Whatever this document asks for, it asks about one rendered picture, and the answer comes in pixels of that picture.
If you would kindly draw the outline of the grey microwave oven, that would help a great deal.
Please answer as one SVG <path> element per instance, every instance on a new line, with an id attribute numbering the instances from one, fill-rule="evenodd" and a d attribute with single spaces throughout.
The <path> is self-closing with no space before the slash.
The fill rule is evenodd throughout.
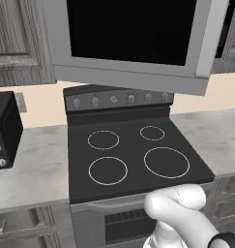
<path id="1" fill-rule="evenodd" d="M 56 67 L 53 65 L 53 67 L 56 78 L 63 81 L 84 82 L 191 95 L 204 94 L 210 77 L 138 74 L 92 70 L 71 66 Z"/>

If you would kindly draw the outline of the microwave door with black window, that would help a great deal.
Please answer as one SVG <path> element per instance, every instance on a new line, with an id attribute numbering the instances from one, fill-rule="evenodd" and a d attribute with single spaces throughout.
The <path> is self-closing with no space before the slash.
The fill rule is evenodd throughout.
<path id="1" fill-rule="evenodd" d="M 43 0 L 52 64 L 209 76 L 213 0 Z"/>

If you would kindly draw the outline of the grey oven door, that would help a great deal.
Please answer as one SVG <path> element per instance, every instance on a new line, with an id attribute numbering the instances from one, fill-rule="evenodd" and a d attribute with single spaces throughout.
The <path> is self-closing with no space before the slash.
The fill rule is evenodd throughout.
<path id="1" fill-rule="evenodd" d="M 142 248 L 156 221 L 142 208 L 98 212 L 72 212 L 77 248 Z"/>

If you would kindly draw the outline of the grey cupboard door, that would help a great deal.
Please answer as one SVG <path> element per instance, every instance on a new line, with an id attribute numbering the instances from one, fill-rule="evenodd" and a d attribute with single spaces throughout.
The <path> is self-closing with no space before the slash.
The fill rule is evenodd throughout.
<path id="1" fill-rule="evenodd" d="M 207 217 L 219 232 L 235 233 L 235 199 L 212 203 Z"/>

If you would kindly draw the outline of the black hob with rings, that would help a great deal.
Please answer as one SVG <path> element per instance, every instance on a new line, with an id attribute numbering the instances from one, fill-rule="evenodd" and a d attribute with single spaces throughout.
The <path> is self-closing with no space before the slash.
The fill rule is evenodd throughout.
<path id="1" fill-rule="evenodd" d="M 153 97 L 149 103 L 145 95 Z M 68 123 L 69 194 L 72 204 L 139 195 L 215 178 L 169 117 L 158 91 L 102 85 L 63 90 Z M 128 103 L 133 94 L 136 101 Z M 112 105 L 110 97 L 118 103 Z M 93 98 L 100 100 L 94 107 Z M 73 100 L 80 100 L 80 107 Z"/>

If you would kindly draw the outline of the black toaster oven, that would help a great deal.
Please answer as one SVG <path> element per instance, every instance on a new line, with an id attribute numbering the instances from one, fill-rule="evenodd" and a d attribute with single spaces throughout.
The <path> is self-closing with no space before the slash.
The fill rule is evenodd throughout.
<path id="1" fill-rule="evenodd" d="M 0 92 L 0 170 L 13 166 L 22 132 L 15 93 Z"/>

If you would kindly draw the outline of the grey drawer front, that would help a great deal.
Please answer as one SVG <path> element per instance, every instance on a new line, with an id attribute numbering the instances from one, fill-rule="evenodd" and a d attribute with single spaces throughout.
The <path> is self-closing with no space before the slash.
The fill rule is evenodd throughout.
<path id="1" fill-rule="evenodd" d="M 6 221 L 0 238 L 7 238 L 58 230 L 70 224 L 72 217 L 70 205 L 60 203 L 0 213 L 0 220 Z"/>
<path id="2" fill-rule="evenodd" d="M 235 175 L 216 178 L 211 183 L 202 184 L 207 199 L 221 199 L 235 196 Z"/>

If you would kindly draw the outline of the grey wall socket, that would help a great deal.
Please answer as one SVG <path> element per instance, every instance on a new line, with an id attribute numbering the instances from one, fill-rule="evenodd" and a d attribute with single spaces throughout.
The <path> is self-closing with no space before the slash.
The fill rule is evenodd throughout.
<path id="1" fill-rule="evenodd" d="M 24 100 L 24 96 L 22 92 L 15 92 L 15 100 L 16 100 L 18 110 L 20 112 L 26 112 L 27 108 L 26 108 L 26 104 L 25 104 L 25 100 Z"/>

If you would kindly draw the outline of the grey wooden wall cupboard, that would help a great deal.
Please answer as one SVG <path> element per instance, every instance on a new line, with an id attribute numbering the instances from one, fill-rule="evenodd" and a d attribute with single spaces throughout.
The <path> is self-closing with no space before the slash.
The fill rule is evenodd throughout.
<path id="1" fill-rule="evenodd" d="M 229 0 L 211 73 L 235 73 L 235 0 Z"/>
<path id="2" fill-rule="evenodd" d="M 55 82 L 42 0 L 0 0 L 0 87 Z"/>

